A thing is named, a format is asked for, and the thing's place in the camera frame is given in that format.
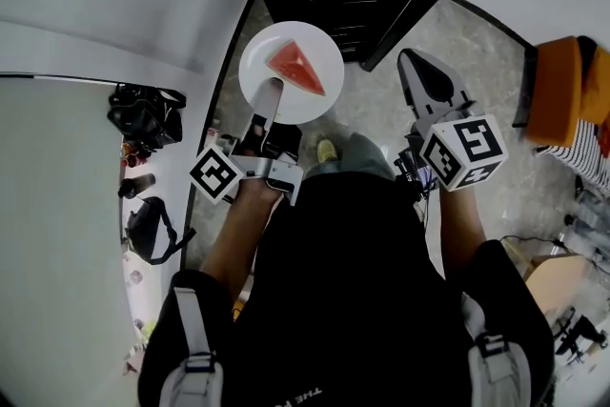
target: marble floor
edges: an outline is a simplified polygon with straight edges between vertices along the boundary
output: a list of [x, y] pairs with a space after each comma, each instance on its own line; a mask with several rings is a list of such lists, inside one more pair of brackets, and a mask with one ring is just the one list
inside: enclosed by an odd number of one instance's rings
[[[239, 58], [248, 41], [271, 25], [262, 0], [255, 0], [240, 33], [234, 57], [216, 106], [215, 126], [240, 134], [250, 107], [238, 85]], [[299, 165], [315, 163], [315, 145], [321, 136], [342, 140], [351, 132], [371, 138], [393, 161], [406, 147], [404, 134], [414, 122], [405, 103], [397, 71], [403, 48], [427, 51], [462, 76], [471, 96], [492, 113], [509, 150], [508, 161], [488, 182], [477, 186], [478, 206], [489, 238], [507, 234], [555, 238], [562, 219], [574, 210], [574, 175], [550, 156], [534, 157], [532, 146], [511, 127], [519, 98], [524, 49], [506, 34], [450, 0], [439, 0], [385, 59], [368, 73], [358, 64], [345, 66], [343, 91], [322, 117], [301, 126]], [[220, 230], [229, 205], [211, 205], [197, 193], [191, 225], [197, 235], [189, 244], [187, 267], [198, 268]], [[430, 257], [441, 269], [438, 193], [431, 196], [427, 242]], [[521, 243], [527, 255], [540, 245]]]

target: striped cloth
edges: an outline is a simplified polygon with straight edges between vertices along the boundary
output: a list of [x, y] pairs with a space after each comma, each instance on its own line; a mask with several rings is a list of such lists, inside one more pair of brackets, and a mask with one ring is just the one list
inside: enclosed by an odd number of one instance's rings
[[579, 120], [571, 148], [540, 146], [536, 148], [536, 153], [553, 155], [599, 189], [606, 198], [610, 197], [610, 163], [601, 154], [595, 124]]

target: white plate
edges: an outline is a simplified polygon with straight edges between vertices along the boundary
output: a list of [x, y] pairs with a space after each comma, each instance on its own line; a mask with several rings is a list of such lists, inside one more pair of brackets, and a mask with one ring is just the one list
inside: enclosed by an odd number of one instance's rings
[[[306, 92], [267, 66], [282, 45], [294, 39], [314, 67], [326, 95]], [[335, 41], [323, 30], [304, 22], [273, 24], [252, 38], [239, 60], [239, 86], [250, 105], [260, 84], [272, 76], [284, 80], [275, 122], [302, 124], [329, 110], [343, 88], [343, 58]]]

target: black backpack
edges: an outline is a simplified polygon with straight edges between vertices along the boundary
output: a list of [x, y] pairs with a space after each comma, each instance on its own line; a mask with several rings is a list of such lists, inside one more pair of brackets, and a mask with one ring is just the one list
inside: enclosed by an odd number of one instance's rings
[[121, 131], [126, 141], [153, 150], [182, 141], [178, 110], [187, 104], [182, 93], [119, 84], [108, 100], [111, 104], [108, 119]]
[[[153, 258], [159, 219], [163, 219], [163, 224], [168, 230], [170, 244], [161, 257]], [[137, 213], [132, 212], [130, 214], [125, 232], [131, 242], [133, 252], [151, 265], [165, 263], [172, 254], [182, 249], [195, 235], [195, 230], [189, 229], [182, 236], [180, 242], [175, 242], [178, 238], [177, 233], [173, 229], [170, 217], [165, 210], [165, 202], [159, 197], [142, 199], [142, 206]]]

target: orange sofa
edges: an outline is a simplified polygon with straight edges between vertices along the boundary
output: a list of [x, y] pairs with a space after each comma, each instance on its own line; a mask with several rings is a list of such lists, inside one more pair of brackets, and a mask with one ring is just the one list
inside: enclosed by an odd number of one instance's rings
[[591, 39], [566, 37], [538, 48], [526, 137], [571, 147], [579, 119], [610, 126], [610, 53]]

